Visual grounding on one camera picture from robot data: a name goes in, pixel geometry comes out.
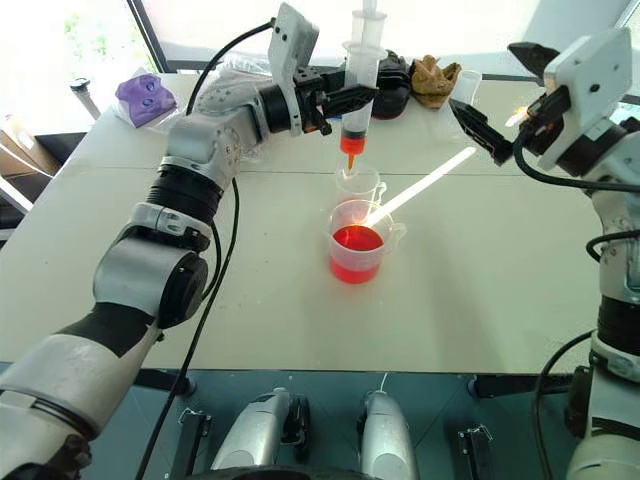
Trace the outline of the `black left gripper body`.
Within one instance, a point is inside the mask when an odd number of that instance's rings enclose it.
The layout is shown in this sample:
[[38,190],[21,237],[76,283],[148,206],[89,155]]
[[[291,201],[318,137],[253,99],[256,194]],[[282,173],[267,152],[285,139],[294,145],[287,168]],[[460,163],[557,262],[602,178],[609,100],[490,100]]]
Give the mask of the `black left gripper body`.
[[298,67],[293,75],[294,91],[298,101],[302,132],[319,132],[323,136],[332,133],[325,118],[325,79],[315,67]]

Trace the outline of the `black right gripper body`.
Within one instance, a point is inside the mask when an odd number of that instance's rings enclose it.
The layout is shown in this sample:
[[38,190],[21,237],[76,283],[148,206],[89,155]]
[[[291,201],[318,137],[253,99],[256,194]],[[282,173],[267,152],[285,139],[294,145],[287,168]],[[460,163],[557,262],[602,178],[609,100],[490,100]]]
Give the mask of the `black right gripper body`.
[[525,119],[513,142],[512,154],[527,150],[534,156],[542,156],[562,133],[563,115],[570,107],[570,93],[566,85],[538,97],[527,107]]

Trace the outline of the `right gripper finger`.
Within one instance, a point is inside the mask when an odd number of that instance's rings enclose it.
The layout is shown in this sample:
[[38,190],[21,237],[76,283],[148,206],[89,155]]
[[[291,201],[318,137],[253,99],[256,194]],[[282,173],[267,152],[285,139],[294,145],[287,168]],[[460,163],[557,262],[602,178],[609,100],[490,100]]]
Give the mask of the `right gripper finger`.
[[453,98],[449,106],[462,131],[486,150],[496,165],[501,166],[512,157],[512,143],[489,125],[486,115]]
[[520,64],[538,79],[550,77],[546,67],[560,55],[560,52],[533,42],[514,42],[507,47],[508,51]]

